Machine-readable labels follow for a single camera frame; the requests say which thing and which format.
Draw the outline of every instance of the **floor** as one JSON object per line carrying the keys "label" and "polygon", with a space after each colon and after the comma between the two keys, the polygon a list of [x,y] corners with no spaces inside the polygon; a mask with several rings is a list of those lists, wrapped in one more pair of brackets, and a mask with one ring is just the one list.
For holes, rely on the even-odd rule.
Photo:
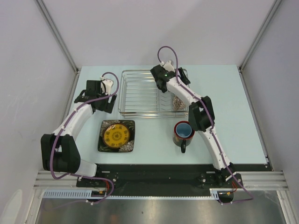
{"label": "floor", "polygon": [[[223,205],[202,200],[111,199],[98,205],[74,203],[40,210],[37,224],[285,224],[276,191],[255,191],[253,201]],[[244,198],[237,192],[236,198]],[[43,199],[50,208],[68,199]]]}

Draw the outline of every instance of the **mug handle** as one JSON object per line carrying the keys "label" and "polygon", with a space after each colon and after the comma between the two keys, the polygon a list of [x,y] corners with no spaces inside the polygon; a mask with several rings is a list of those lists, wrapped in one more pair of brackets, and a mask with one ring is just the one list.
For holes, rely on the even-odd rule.
{"label": "mug handle", "polygon": [[181,152],[182,152],[182,153],[185,153],[185,152],[186,152],[186,140],[183,140],[183,141],[182,141],[182,144],[181,144]]}

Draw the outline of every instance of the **dish rack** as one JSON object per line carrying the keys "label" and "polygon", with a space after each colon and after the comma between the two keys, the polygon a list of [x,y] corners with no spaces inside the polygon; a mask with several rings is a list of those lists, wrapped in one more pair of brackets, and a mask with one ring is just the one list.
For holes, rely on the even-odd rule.
{"label": "dish rack", "polygon": [[162,93],[150,70],[125,70],[121,74],[118,111],[125,118],[186,117],[188,108],[173,110],[174,94]]}

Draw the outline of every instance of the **cup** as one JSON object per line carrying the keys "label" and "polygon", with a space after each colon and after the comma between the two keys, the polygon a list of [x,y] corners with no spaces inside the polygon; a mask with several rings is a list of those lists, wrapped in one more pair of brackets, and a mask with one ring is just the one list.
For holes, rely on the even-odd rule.
{"label": "cup", "polygon": [[188,121],[180,121],[174,126],[172,140],[174,144],[181,147],[181,152],[186,152],[186,147],[190,145],[195,131]]}

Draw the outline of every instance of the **light blue table surface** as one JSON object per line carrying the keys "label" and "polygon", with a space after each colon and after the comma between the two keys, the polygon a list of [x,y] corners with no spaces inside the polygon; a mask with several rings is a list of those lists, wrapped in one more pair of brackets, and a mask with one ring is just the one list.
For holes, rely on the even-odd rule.
{"label": "light blue table surface", "polygon": [[[91,66],[82,67],[74,99],[85,89],[86,80],[98,80],[106,71],[119,80],[123,70],[151,69],[153,66]],[[221,144],[235,164],[265,164],[266,159],[235,65],[182,65],[187,69],[190,88],[212,99],[215,127]],[[174,125],[186,118],[135,118],[134,150],[130,153],[103,153],[97,150],[100,126],[106,119],[123,119],[118,112],[118,99],[111,114],[96,111],[83,126],[76,144],[81,158],[105,164],[209,164],[212,158],[199,134],[182,154],[174,145]]]}

